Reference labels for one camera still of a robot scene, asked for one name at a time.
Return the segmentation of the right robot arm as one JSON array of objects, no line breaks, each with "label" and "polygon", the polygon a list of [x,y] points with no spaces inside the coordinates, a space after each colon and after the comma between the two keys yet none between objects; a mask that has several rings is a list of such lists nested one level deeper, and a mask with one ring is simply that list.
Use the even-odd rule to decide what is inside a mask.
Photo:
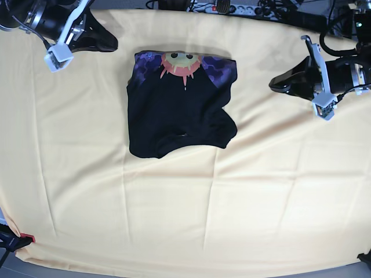
[{"label": "right robot arm", "polygon": [[65,43],[71,52],[114,52],[118,41],[92,15],[93,1],[1,1],[1,29]]}]

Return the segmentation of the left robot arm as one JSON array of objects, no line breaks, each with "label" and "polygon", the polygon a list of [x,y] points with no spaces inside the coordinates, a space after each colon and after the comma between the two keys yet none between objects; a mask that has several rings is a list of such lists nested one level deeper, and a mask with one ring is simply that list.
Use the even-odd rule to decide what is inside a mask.
[{"label": "left robot arm", "polygon": [[[352,49],[336,50],[326,44],[329,33],[353,39]],[[277,93],[310,100],[319,107],[339,103],[346,94],[370,89],[370,1],[354,1],[328,22],[312,43],[304,35],[308,56],[286,73],[274,77],[269,87]]]}]

